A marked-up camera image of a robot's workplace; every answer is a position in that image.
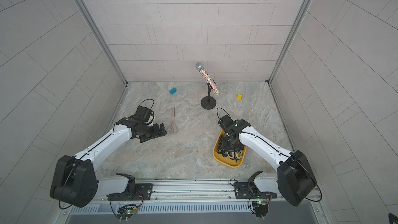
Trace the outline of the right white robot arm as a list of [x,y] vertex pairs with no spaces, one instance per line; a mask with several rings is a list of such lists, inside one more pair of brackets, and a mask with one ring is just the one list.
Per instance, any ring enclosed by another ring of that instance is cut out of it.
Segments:
[[313,170],[307,157],[299,150],[291,152],[266,139],[253,127],[246,127],[238,135],[221,133],[214,152],[221,152],[223,158],[243,162],[249,147],[265,159],[276,171],[269,176],[263,171],[253,174],[247,183],[249,195],[259,198],[273,198],[280,194],[293,206],[298,206],[317,187]]

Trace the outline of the yellow storage tray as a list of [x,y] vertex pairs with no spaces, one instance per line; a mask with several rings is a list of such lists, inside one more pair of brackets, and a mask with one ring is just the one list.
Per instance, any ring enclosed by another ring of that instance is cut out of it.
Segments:
[[243,157],[243,159],[241,159],[241,160],[239,160],[239,161],[237,161],[237,162],[235,162],[234,160],[230,160],[230,159],[228,159],[228,158],[224,158],[224,157],[222,157],[221,155],[217,154],[216,150],[217,150],[217,149],[222,149],[221,138],[222,138],[223,132],[224,132],[224,131],[221,130],[221,132],[220,132],[220,134],[219,134],[219,136],[218,136],[218,138],[217,138],[217,141],[216,141],[216,143],[215,143],[215,145],[214,145],[213,152],[212,152],[213,157],[214,157],[220,164],[223,164],[223,165],[225,165],[225,166],[227,166],[227,167],[230,167],[230,168],[233,168],[233,169],[238,168],[238,167],[240,167],[240,166],[242,165],[242,163],[243,163],[243,161],[244,161],[244,157],[245,157],[245,154],[246,154],[247,147],[244,146],[244,150],[243,150],[243,152],[244,152],[244,157]]

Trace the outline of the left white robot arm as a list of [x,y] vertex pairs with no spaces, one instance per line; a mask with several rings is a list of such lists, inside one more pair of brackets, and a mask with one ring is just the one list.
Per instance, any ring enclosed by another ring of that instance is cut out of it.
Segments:
[[50,197],[76,207],[84,207],[102,196],[111,201],[133,200],[138,195],[134,176],[118,173],[113,177],[98,179],[96,170],[130,139],[138,138],[143,143],[166,134],[164,124],[147,125],[133,118],[122,118],[91,146],[57,161]]

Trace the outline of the pink scissors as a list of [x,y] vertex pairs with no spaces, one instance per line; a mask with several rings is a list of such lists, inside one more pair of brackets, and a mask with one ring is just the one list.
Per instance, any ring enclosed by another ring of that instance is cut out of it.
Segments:
[[178,132],[178,126],[176,124],[176,118],[175,118],[175,111],[176,109],[173,108],[171,113],[171,122],[166,129],[167,135],[176,134]]

